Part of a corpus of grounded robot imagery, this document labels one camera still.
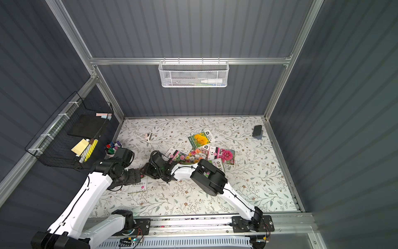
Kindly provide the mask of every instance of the small box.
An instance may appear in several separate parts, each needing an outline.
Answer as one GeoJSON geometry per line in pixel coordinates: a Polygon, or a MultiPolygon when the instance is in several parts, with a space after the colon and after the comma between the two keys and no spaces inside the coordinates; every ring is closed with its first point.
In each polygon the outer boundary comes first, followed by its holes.
{"type": "Polygon", "coordinates": [[[150,141],[150,139],[152,138],[152,133],[145,133],[145,140],[146,141],[150,141]]]}

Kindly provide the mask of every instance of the sticky note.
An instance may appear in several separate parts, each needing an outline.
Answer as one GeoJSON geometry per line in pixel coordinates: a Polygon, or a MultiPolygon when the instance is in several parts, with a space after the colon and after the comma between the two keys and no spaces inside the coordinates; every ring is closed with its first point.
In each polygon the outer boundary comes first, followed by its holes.
{"type": "Polygon", "coordinates": [[[80,142],[78,142],[75,147],[71,149],[71,151],[75,152],[78,156],[80,156],[83,151],[87,148],[89,142],[86,141],[85,139],[82,139],[80,142]]]}

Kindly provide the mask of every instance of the black cable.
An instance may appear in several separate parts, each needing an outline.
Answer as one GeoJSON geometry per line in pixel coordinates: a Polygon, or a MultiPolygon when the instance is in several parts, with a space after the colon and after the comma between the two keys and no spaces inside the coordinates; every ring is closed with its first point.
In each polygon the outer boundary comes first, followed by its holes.
{"type": "Polygon", "coordinates": [[[138,240],[137,244],[135,244],[135,246],[132,249],[134,249],[138,246],[138,244],[140,243],[140,241],[142,240],[143,237],[144,237],[144,233],[142,233],[142,237],[140,238],[140,240],[138,240]]]}
{"type": "Polygon", "coordinates": [[[192,167],[192,166],[180,166],[180,167],[178,167],[178,168],[176,168],[176,169],[174,170],[174,172],[172,173],[172,175],[174,175],[174,173],[175,173],[178,169],[184,168],[184,167],[194,169],[194,167],[192,167]]]}
{"type": "MultiPolygon", "coordinates": [[[[90,177],[89,176],[87,176],[87,178],[88,178],[88,183],[87,183],[87,187],[90,185],[90,177]]],[[[84,192],[86,191],[87,189],[85,189],[84,191],[83,191],[83,193],[79,196],[79,198],[76,200],[76,202],[75,202],[75,204],[73,204],[73,206],[72,206],[72,208],[71,208],[71,210],[70,210],[70,212],[69,212],[69,214],[65,217],[65,219],[62,221],[62,223],[64,223],[65,222],[65,220],[69,217],[69,215],[72,213],[72,211],[73,211],[73,208],[76,206],[76,203],[80,200],[80,198],[83,196],[83,194],[84,194],[84,192]]],[[[61,225],[59,225],[58,227],[57,227],[57,229],[51,234],[51,236],[50,236],[50,238],[48,239],[48,241],[50,241],[50,239],[53,237],[53,235],[57,232],[57,230],[59,229],[61,227],[61,225]]]]}
{"type": "Polygon", "coordinates": [[[228,191],[229,191],[236,199],[238,199],[248,210],[250,210],[250,211],[252,211],[252,212],[258,214],[258,215],[261,217],[261,219],[263,220],[263,225],[264,225],[264,228],[265,228],[265,237],[267,238],[267,231],[269,232],[268,237],[271,236],[271,231],[269,231],[269,230],[267,229],[266,223],[265,223],[264,218],[263,218],[263,216],[262,216],[261,214],[257,213],[255,210],[252,210],[251,208],[249,208],[241,199],[239,199],[239,198],[237,197],[236,194],[232,193],[231,190],[229,190],[229,189],[227,189],[227,188],[221,187],[220,185],[214,183],[214,182],[213,182],[212,180],[210,180],[210,179],[209,179],[209,181],[212,182],[212,183],[213,183],[214,185],[216,185],[217,187],[222,188],[223,190],[228,190],[228,191]]]}
{"type": "Polygon", "coordinates": [[[159,153],[159,154],[162,155],[162,153],[161,153],[160,151],[152,151],[151,154],[150,154],[150,156],[149,156],[149,161],[150,161],[150,163],[151,163],[154,167],[156,167],[156,170],[157,170],[157,172],[158,172],[158,174],[159,174],[159,178],[162,178],[162,174],[160,173],[159,166],[152,160],[152,156],[153,156],[155,153],[159,153]]]}
{"type": "Polygon", "coordinates": [[[110,190],[110,189],[109,189],[109,191],[116,192],[116,191],[119,191],[119,190],[121,190],[121,189],[122,189],[122,187],[123,187],[123,185],[121,185],[121,186],[120,186],[120,188],[119,188],[118,190],[110,190]]]}
{"type": "MultiPolygon", "coordinates": [[[[145,222],[150,222],[150,220],[144,221],[144,223],[141,223],[140,225],[145,224],[145,222]]],[[[130,228],[130,229],[126,229],[126,230],[123,230],[123,231],[119,231],[119,232],[117,232],[117,233],[126,232],[126,231],[133,230],[133,229],[136,229],[136,228],[139,228],[139,227],[140,227],[140,226],[136,226],[136,227],[133,227],[133,228],[130,228]]]]}

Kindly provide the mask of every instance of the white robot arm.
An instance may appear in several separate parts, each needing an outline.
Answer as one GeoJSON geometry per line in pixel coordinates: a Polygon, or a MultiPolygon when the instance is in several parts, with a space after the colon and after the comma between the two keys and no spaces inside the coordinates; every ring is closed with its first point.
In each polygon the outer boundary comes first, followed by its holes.
{"type": "MultiPolygon", "coordinates": [[[[146,170],[148,170],[148,167],[154,167],[160,173],[159,163],[162,163],[163,168],[166,165],[160,155],[160,153],[151,154],[150,166],[146,164],[146,170]]],[[[136,228],[131,211],[116,210],[106,220],[82,232],[89,214],[107,188],[112,187],[115,182],[120,182],[121,178],[126,180],[123,184],[117,183],[118,185],[131,184],[130,177],[126,178],[125,175],[130,170],[123,170],[123,168],[120,170],[120,167],[125,167],[124,164],[115,164],[114,160],[111,160],[110,163],[105,161],[99,162],[94,172],[88,174],[77,195],[61,216],[51,224],[47,232],[36,233],[31,241],[32,248],[96,248],[113,234],[136,228]]],[[[159,176],[158,178],[162,178],[166,182],[192,179],[209,195],[219,196],[231,204],[240,216],[247,221],[245,226],[248,225],[247,228],[250,231],[258,231],[263,212],[244,200],[228,183],[225,174],[208,161],[202,159],[199,163],[193,165],[168,164],[163,174],[160,173],[159,176]]]]}
{"type": "MultiPolygon", "coordinates": [[[[173,177],[176,180],[191,179],[191,175],[196,170],[197,166],[197,163],[189,166],[176,164],[172,169],[172,172],[174,173],[173,177]]],[[[254,205],[243,199],[228,182],[223,188],[225,190],[224,193],[218,194],[217,196],[231,204],[242,218],[245,220],[251,220],[255,214],[254,205]]]]}

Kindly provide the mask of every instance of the mounting plate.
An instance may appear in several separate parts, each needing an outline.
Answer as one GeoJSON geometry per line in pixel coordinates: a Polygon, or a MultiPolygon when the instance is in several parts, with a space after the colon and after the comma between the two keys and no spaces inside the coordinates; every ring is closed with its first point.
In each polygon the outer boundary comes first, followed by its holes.
{"type": "MultiPolygon", "coordinates": [[[[267,227],[267,230],[269,232],[275,231],[271,216],[263,215],[263,219],[264,219],[264,222],[266,223],[265,227],[267,227]]],[[[244,232],[250,231],[250,229],[247,227],[249,222],[250,222],[249,220],[244,220],[240,216],[233,216],[232,224],[234,224],[233,225],[234,233],[244,233],[244,232]]],[[[259,232],[265,232],[265,228],[263,226],[263,220],[260,221],[258,226],[259,226],[259,229],[258,229],[259,232]]]]}
{"type": "Polygon", "coordinates": [[[131,234],[128,234],[127,231],[125,232],[117,232],[113,234],[113,236],[129,236],[129,237],[135,237],[138,234],[138,228],[142,230],[142,233],[144,235],[149,234],[149,228],[150,228],[150,219],[134,219],[135,223],[137,223],[137,228],[134,229],[134,231],[131,234]]]}

